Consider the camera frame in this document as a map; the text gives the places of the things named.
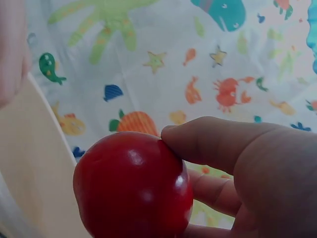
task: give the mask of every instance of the beige fabric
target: beige fabric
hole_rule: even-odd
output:
[[[72,189],[75,161],[34,79],[0,111],[0,171],[28,220],[46,238],[88,238]]]

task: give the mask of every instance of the red tomato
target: red tomato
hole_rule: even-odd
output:
[[[185,163],[152,135],[101,139],[77,164],[73,186],[83,224],[95,238],[174,238],[191,215]]]

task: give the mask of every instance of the patterned fabric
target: patterned fabric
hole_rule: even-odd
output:
[[[27,0],[32,73],[77,159],[116,131],[201,116],[316,132],[316,4]],[[195,202],[192,222],[233,219]]]

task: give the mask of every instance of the hand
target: hand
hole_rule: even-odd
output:
[[[205,117],[161,137],[182,159],[234,176],[190,171],[195,199],[236,219],[230,231],[189,225],[184,238],[317,237],[316,134]]]
[[[0,0],[0,108],[11,101],[30,67],[24,0]]]

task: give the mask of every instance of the green octopus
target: green octopus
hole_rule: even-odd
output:
[[[77,30],[72,33],[68,45],[75,46],[96,23],[102,22],[105,26],[97,35],[90,55],[90,62],[97,64],[113,34],[119,30],[128,50],[136,50],[136,33],[128,16],[130,10],[149,6],[159,0],[78,0],[71,2],[57,11],[49,18],[48,23],[54,24],[78,12],[79,10],[94,6],[94,11],[84,19]]]

